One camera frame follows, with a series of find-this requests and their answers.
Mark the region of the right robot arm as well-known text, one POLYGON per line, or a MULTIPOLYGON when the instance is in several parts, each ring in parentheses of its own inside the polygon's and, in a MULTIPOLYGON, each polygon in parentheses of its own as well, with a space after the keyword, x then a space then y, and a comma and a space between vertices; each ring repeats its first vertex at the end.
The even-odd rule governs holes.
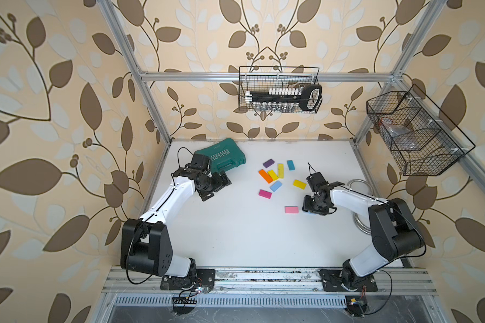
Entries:
POLYGON ((329 183, 320 172, 310 174, 307 184, 313 194, 304 197, 304 212, 330 215, 342 207, 369 219, 371 244, 345 261, 335 277, 344 289, 357 290, 373 273, 426 246, 405 200, 365 195, 343 182, 329 183))

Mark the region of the long yellow-green block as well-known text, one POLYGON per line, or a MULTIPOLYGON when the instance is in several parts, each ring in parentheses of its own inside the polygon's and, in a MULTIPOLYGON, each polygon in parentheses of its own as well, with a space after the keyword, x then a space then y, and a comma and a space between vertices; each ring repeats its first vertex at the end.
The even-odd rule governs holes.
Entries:
POLYGON ((285 175, 284 164, 278 164, 278 177, 284 178, 284 175, 285 175))

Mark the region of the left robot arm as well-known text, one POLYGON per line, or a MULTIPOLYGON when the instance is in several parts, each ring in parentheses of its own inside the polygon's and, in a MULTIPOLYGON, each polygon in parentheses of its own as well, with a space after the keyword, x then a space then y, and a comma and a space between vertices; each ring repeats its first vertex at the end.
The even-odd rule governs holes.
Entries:
POLYGON ((188 290, 199 285, 195 260, 175 255, 169 227, 183 205, 195 193, 202 201, 229 186, 226 172, 212 172, 211 159, 195 153, 191 162, 171 174, 171 184, 157 202, 138 219, 127 220, 121 234, 121 268, 128 281, 130 272, 150 277, 169 277, 177 289, 188 290))

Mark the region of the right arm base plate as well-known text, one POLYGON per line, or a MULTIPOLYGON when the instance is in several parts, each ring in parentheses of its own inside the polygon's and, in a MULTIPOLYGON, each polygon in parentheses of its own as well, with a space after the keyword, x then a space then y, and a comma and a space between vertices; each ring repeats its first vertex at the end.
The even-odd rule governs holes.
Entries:
POLYGON ((372 275, 356 276, 351 269, 320 269, 325 292, 377 292, 378 287, 372 275))

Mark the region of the pink block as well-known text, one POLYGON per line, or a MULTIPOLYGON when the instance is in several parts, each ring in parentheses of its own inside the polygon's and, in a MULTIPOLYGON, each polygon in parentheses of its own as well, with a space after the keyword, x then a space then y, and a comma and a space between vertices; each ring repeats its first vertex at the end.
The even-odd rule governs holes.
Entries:
POLYGON ((284 207, 284 212, 286 214, 298 214, 299 208, 296 207, 296 206, 286 206, 286 207, 284 207))

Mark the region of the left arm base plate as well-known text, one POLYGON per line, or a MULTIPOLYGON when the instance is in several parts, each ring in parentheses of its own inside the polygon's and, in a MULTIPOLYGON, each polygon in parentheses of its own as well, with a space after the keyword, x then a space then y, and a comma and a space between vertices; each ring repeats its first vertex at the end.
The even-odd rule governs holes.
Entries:
POLYGON ((164 276, 160 289, 164 291, 198 291, 210 293, 214 289, 216 271, 214 269, 194 269, 187 277, 164 276))

